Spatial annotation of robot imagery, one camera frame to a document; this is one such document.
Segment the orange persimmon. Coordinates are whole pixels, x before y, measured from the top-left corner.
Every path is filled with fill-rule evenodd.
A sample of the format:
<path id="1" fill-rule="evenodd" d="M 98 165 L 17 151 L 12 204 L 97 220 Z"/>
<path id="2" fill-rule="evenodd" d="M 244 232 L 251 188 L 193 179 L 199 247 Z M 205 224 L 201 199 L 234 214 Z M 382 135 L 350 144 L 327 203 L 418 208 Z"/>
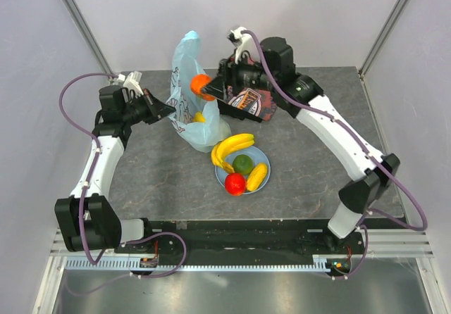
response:
<path id="1" fill-rule="evenodd" d="M 206 74 L 195 75 L 190 83 L 191 91 L 205 101 L 214 101 L 216 98 L 203 92 L 203 88 L 210 83 L 211 78 Z"/>

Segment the yellow banana bunch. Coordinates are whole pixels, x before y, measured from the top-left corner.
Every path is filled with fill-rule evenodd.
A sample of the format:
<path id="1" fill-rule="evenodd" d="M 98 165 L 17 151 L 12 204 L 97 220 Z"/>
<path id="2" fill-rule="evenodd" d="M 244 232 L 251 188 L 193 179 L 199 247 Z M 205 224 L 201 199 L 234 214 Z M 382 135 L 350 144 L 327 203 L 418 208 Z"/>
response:
<path id="1" fill-rule="evenodd" d="M 205 123 L 206 119 L 205 117 L 202 115 L 201 112 L 197 112 L 195 113 L 194 117 L 193 117 L 193 122 L 194 123 Z"/>
<path id="2" fill-rule="evenodd" d="M 227 173 L 234 173 L 235 170 L 231 164 L 226 162 L 226 157 L 239 150 L 246 149 L 253 144 L 253 134 L 241 133 L 230 136 L 214 146 L 211 151 L 211 162 Z"/>

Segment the light blue plastic bag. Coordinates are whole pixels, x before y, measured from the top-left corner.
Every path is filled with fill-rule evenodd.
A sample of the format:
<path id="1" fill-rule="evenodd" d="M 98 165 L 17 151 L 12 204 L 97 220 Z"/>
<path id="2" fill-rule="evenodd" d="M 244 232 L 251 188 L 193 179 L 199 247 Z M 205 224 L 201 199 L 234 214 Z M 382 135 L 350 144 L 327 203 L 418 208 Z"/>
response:
<path id="1" fill-rule="evenodd" d="M 231 135 L 231 130 L 217 101 L 205 101 L 191 91 L 191 80 L 205 73 L 197 61 L 200 49 L 200 37 L 194 30 L 180 40 L 173 54 L 171 94 L 166 103 L 175 109 L 169 119 L 178 135 L 193 149 L 209 153 Z"/>

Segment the green mango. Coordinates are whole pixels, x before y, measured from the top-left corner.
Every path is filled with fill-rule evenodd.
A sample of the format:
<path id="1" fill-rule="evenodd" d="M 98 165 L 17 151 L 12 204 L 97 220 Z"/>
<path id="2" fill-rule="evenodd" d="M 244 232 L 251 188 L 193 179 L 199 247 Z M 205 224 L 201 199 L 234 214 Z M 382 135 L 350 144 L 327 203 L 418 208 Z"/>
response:
<path id="1" fill-rule="evenodd" d="M 254 169 L 254 161 L 248 155 L 240 154 L 235 157 L 232 166 L 235 173 L 248 175 Z"/>

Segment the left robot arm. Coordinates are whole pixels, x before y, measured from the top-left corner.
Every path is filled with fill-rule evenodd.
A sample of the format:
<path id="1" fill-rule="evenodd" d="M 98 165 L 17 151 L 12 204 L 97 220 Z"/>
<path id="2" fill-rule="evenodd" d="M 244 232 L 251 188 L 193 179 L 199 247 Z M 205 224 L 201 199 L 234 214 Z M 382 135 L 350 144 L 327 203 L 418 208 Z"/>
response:
<path id="1" fill-rule="evenodd" d="M 120 85 L 101 88 L 99 102 L 87 165 L 70 195 L 58 199 L 54 207 L 64 244 L 71 252 L 84 250 L 82 237 L 91 250 L 119 246 L 123 231 L 109 204 L 109 191 L 132 126 L 151 125 L 175 112 L 147 89 L 138 94 Z"/>

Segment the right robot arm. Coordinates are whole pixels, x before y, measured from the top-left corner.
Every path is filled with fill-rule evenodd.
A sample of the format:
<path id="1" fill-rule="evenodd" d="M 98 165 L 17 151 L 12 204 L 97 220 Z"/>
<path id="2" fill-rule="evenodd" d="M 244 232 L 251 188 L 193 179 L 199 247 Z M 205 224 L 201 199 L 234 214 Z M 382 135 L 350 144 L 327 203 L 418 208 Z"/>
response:
<path id="1" fill-rule="evenodd" d="M 336 111 L 323 89 L 296 70 L 293 49 L 282 37 L 268 37 L 257 49 L 252 38 L 230 37 L 234 53 L 220 61 L 214 78 L 195 76 L 190 89 L 220 112 L 238 119 L 261 122 L 264 107 L 279 107 L 308 127 L 345 168 L 350 182 L 339 191 L 340 204 L 323 235 L 324 248 L 339 253 L 364 211 L 390 185 L 399 168 L 395 154 L 382 154 Z"/>

